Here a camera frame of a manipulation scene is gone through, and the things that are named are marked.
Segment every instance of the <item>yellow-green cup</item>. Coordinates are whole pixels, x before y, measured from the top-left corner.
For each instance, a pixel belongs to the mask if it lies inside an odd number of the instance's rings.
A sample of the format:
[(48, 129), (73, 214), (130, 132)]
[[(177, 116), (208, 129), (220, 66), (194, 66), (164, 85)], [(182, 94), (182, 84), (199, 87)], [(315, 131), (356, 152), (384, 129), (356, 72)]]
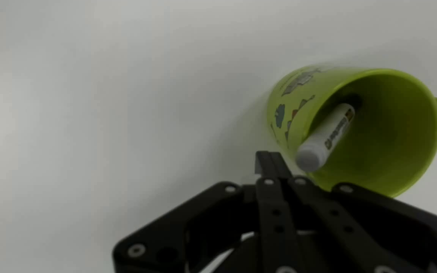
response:
[(308, 176), (325, 190), (352, 182), (397, 196), (425, 173), (437, 151), (437, 97), (416, 78), (388, 69), (305, 67), (276, 84), (267, 122), (294, 158), (308, 134), (352, 96), (361, 108), (349, 134)]

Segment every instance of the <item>screw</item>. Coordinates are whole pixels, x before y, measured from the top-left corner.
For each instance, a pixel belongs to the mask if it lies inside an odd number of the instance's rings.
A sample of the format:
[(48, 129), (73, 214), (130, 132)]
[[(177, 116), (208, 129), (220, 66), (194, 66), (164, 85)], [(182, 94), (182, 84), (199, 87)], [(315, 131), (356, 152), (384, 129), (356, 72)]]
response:
[(224, 191), (226, 191), (226, 193), (235, 193), (237, 188), (235, 188), (235, 187), (226, 187)]
[(306, 185), (306, 184), (308, 184), (306, 179), (303, 179), (303, 178), (297, 178), (297, 179), (294, 179), (294, 182), (296, 182), (297, 185)]
[(293, 267), (279, 267), (276, 273), (296, 273)]
[(145, 254), (145, 246), (144, 245), (133, 245), (127, 249), (127, 257), (129, 258), (139, 258)]
[(274, 181), (273, 179), (265, 179), (264, 184), (265, 185), (274, 185)]
[(385, 266), (378, 266), (378, 267), (375, 267), (373, 273), (396, 273), (396, 270), (385, 267)]
[(349, 187), (349, 185), (343, 185), (343, 187), (340, 187), (340, 191), (343, 191), (343, 193), (353, 193), (353, 188)]

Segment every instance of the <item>marker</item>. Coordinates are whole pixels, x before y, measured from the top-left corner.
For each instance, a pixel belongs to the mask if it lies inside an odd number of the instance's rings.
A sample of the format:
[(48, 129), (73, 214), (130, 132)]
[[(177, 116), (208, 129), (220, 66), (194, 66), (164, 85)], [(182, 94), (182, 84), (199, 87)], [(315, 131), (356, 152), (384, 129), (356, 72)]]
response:
[(332, 151), (347, 134), (355, 119), (355, 108), (350, 104), (338, 105), (325, 122), (314, 129), (296, 154), (296, 164), (303, 172), (312, 173), (325, 166)]

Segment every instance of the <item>printed design on cup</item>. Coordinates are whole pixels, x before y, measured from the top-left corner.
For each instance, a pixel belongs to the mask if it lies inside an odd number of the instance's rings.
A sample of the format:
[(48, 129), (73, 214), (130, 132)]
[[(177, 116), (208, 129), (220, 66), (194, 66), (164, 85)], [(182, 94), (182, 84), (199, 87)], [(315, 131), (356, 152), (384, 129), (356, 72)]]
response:
[(303, 72), (302, 75), (299, 75), (293, 82), (290, 82), (282, 94), (282, 96), (287, 96), (287, 94), (291, 94), (297, 87), (302, 87), (302, 85), (306, 85), (308, 82), (311, 82), (314, 79), (314, 76), (317, 73), (320, 73), (321, 70), (320, 69), (314, 69), (314, 70), (308, 70), (308, 72)]
[(305, 108), (311, 100), (314, 100), (315, 96), (312, 94), (309, 99), (302, 99), (299, 107), (296, 110), (291, 111), (291, 119), (287, 122), (287, 126), (285, 126), (285, 141), (290, 140), (290, 129), (291, 129), (291, 123), (294, 120), (294, 117), (299, 114), (299, 111), (302, 108)]
[(285, 105), (279, 105), (274, 113), (276, 128), (279, 129), (282, 128), (284, 113), (285, 113)]

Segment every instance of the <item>white wall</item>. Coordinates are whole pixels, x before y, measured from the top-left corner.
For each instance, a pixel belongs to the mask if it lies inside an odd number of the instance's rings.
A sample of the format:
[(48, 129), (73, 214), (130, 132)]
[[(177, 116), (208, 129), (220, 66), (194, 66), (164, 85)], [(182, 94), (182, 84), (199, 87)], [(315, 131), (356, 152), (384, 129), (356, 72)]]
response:
[[(112, 272), (129, 232), (250, 182), (268, 90), (311, 63), (437, 94), (437, 2), (0, 0), (0, 272)], [(400, 199), (437, 213), (437, 158)]]

